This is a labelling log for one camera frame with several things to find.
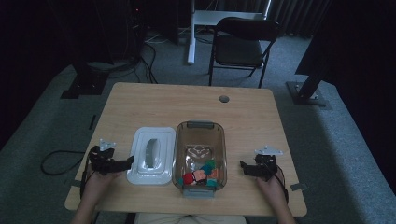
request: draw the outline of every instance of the equipment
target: equipment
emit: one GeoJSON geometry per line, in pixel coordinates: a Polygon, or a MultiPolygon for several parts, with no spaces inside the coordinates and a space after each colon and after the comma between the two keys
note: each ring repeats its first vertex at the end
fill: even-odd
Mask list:
{"type": "Polygon", "coordinates": [[[245,162],[240,161],[245,175],[263,177],[265,181],[268,181],[277,172],[276,158],[274,155],[257,154],[254,161],[256,165],[247,165],[245,162]]]}
{"type": "Polygon", "coordinates": [[[131,169],[131,165],[134,162],[133,156],[126,161],[114,161],[112,159],[113,154],[114,148],[109,148],[104,151],[100,150],[99,146],[91,148],[90,154],[88,155],[91,161],[91,168],[101,175],[131,169]]]}

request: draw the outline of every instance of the wire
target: wire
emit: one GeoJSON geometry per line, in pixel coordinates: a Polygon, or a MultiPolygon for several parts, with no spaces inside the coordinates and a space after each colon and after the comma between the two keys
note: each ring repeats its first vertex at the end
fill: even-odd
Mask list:
{"type": "Polygon", "coordinates": [[[137,77],[138,82],[140,83],[140,77],[137,75],[136,70],[137,70],[137,68],[138,68],[138,66],[139,66],[139,64],[141,62],[142,62],[142,60],[139,60],[137,65],[133,69],[128,71],[126,74],[122,74],[122,75],[119,75],[117,77],[109,77],[108,79],[117,79],[117,78],[121,78],[121,77],[127,77],[127,76],[131,75],[132,73],[134,73],[136,75],[136,77],[137,77]]]}
{"type": "MultiPolygon", "coordinates": [[[[82,199],[82,195],[84,193],[84,189],[85,189],[85,185],[87,184],[88,180],[90,180],[90,178],[92,177],[93,174],[96,173],[96,171],[93,171],[87,178],[87,172],[88,172],[88,165],[89,165],[89,161],[90,161],[90,156],[87,156],[87,159],[85,160],[85,167],[84,167],[84,171],[82,172],[82,177],[81,177],[81,185],[79,187],[79,198],[82,199]]],[[[96,213],[95,218],[92,221],[92,224],[95,224],[97,219],[99,218],[100,212],[98,211],[96,213]]]]}
{"type": "Polygon", "coordinates": [[[151,48],[153,51],[153,54],[154,54],[150,64],[148,64],[143,57],[141,58],[142,62],[146,65],[146,67],[148,69],[148,71],[146,71],[146,77],[147,77],[148,82],[158,84],[157,79],[155,78],[154,74],[152,73],[152,65],[154,64],[155,58],[157,56],[157,52],[156,52],[155,48],[152,47],[151,45],[149,45],[148,43],[145,43],[145,45],[148,46],[149,48],[151,48]]]}
{"type": "Polygon", "coordinates": [[[150,39],[145,40],[145,43],[150,43],[150,44],[161,44],[161,43],[165,43],[166,41],[168,41],[167,39],[165,39],[164,41],[161,41],[161,42],[150,42],[151,40],[153,40],[153,39],[155,39],[155,38],[157,38],[157,37],[160,37],[160,36],[162,36],[162,35],[155,35],[155,36],[151,37],[150,39]]]}
{"type": "Polygon", "coordinates": [[[286,183],[285,183],[285,176],[283,175],[283,170],[280,169],[279,166],[277,166],[277,169],[279,169],[279,170],[280,170],[280,173],[282,174],[283,183],[282,183],[282,181],[279,179],[279,177],[278,177],[276,174],[274,174],[274,177],[277,179],[277,181],[278,181],[279,184],[283,187],[283,189],[285,189],[285,188],[286,188],[286,183]]]}
{"type": "Polygon", "coordinates": [[[127,11],[127,8],[129,8],[130,6],[128,6],[128,2],[129,2],[129,1],[125,1],[125,3],[126,3],[126,8],[125,8],[124,17],[125,17],[125,25],[126,25],[126,44],[125,44],[125,50],[124,50],[124,53],[123,53],[123,55],[122,55],[122,58],[125,57],[126,52],[128,51],[128,47],[129,47],[129,22],[128,22],[129,19],[128,19],[128,11],[127,11]]]}
{"type": "Polygon", "coordinates": [[[79,165],[81,163],[82,159],[83,159],[83,158],[79,159],[74,165],[70,166],[69,168],[65,169],[64,171],[61,171],[61,172],[58,172],[58,173],[52,173],[52,172],[47,171],[44,168],[44,164],[48,160],[49,157],[51,157],[52,155],[57,154],[57,153],[84,154],[85,152],[70,151],[70,150],[56,150],[56,151],[53,151],[53,152],[49,153],[47,156],[44,157],[44,159],[41,161],[41,164],[40,164],[40,169],[45,175],[63,175],[63,174],[66,174],[67,172],[69,172],[73,168],[75,168],[77,165],[79,165]]]}
{"type": "Polygon", "coordinates": [[[204,43],[204,44],[212,44],[213,43],[213,41],[211,41],[211,40],[207,40],[207,39],[204,39],[204,38],[201,38],[198,36],[196,36],[195,39],[201,43],[204,43]]]}
{"type": "Polygon", "coordinates": [[[138,58],[134,58],[131,57],[128,59],[128,62],[125,64],[121,64],[121,65],[117,65],[117,66],[113,66],[110,68],[98,68],[92,65],[89,65],[89,67],[93,70],[93,71],[99,71],[99,72],[108,72],[108,73],[112,73],[112,72],[122,72],[122,71],[127,71],[131,68],[136,67],[136,65],[139,63],[139,59],[138,58]]]}

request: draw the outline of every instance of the white plastic tray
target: white plastic tray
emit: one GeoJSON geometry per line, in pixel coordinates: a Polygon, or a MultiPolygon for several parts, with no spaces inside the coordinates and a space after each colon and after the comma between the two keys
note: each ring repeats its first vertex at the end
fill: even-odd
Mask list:
{"type": "Polygon", "coordinates": [[[134,134],[131,156],[134,163],[127,172],[128,181],[136,185],[166,185],[172,179],[176,132],[171,127],[142,127],[134,134]],[[156,139],[147,153],[151,139],[156,139]],[[152,155],[152,161],[146,161],[152,155]]]}

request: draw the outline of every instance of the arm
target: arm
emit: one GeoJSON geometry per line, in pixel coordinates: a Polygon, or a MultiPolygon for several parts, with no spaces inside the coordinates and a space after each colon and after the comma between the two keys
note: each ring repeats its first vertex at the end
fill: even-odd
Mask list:
{"type": "MultiPolygon", "coordinates": [[[[283,181],[283,176],[278,173],[276,175],[283,181]]],[[[256,178],[256,182],[261,190],[264,198],[272,206],[276,214],[279,224],[294,224],[294,217],[288,207],[286,198],[280,183],[276,178],[272,177],[265,182],[261,178],[256,178]]]]}
{"type": "Polygon", "coordinates": [[[100,199],[106,193],[110,183],[121,173],[101,175],[92,172],[91,166],[88,168],[88,180],[84,193],[79,203],[77,212],[73,217],[71,224],[89,224],[92,221],[92,214],[95,206],[99,204],[100,199]]]}

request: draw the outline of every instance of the black folding chair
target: black folding chair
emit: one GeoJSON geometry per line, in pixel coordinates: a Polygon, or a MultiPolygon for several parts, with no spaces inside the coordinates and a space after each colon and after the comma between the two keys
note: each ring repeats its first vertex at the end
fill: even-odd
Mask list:
{"type": "Polygon", "coordinates": [[[218,22],[213,37],[213,47],[209,65],[209,86],[212,85],[213,68],[250,70],[251,77],[262,67],[259,88],[262,87],[265,69],[270,56],[270,48],[279,35],[276,21],[227,17],[218,22]],[[260,41],[268,42],[262,50],[260,41]]]}

